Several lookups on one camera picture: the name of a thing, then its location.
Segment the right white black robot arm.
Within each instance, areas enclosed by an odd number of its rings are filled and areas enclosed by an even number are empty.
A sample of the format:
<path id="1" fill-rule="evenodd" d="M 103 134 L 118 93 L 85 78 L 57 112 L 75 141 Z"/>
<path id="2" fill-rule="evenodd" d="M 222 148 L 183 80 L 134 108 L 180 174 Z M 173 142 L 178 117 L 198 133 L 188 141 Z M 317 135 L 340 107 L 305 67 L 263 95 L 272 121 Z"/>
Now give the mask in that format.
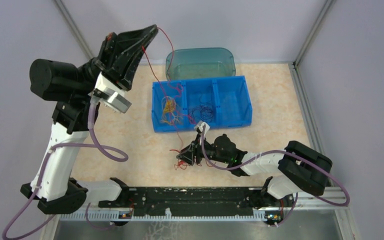
<path id="1" fill-rule="evenodd" d="M 176 158 L 190 166 L 206 160 L 223 163 L 237 177 L 268 174 L 261 193 L 267 206 L 275 206 L 283 197 L 297 192 L 322 196 L 328 183 L 325 174 L 333 166 L 327 156 L 296 140 L 284 150 L 254 153 L 238 149 L 226 134 L 209 143 L 198 133 Z"/>

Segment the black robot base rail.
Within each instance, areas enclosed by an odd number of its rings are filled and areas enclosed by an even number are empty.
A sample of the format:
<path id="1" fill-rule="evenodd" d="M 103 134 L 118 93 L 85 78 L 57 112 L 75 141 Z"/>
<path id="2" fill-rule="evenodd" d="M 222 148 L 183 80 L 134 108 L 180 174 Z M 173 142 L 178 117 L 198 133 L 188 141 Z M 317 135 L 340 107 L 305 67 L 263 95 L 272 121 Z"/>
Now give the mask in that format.
<path id="1" fill-rule="evenodd" d="M 280 222 L 291 194 L 276 199 L 262 187 L 124 187 L 100 208 L 126 208 L 132 220 L 261 220 Z"/>

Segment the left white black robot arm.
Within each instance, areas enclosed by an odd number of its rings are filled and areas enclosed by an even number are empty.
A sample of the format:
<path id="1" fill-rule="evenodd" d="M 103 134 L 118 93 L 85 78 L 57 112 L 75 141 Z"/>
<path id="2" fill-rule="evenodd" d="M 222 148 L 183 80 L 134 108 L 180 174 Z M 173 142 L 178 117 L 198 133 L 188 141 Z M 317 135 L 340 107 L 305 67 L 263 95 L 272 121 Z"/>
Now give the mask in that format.
<path id="1" fill-rule="evenodd" d="M 51 134 L 41 166 L 34 179 L 21 186 L 21 193 L 36 200 L 46 215 L 71 214 L 85 204 L 101 208 L 124 207 L 129 203 L 128 187 L 112 177 L 103 181 L 80 181 L 71 176 L 81 148 L 98 149 L 107 158 L 125 162 L 122 150 L 101 145 L 94 126 L 103 104 L 125 113 L 131 102 L 125 97 L 146 48 L 159 28 L 148 27 L 109 33 L 99 54 L 81 66 L 38 58 L 29 69 L 30 90 L 45 101 L 55 102 Z M 91 137 L 87 145 L 85 139 Z"/>

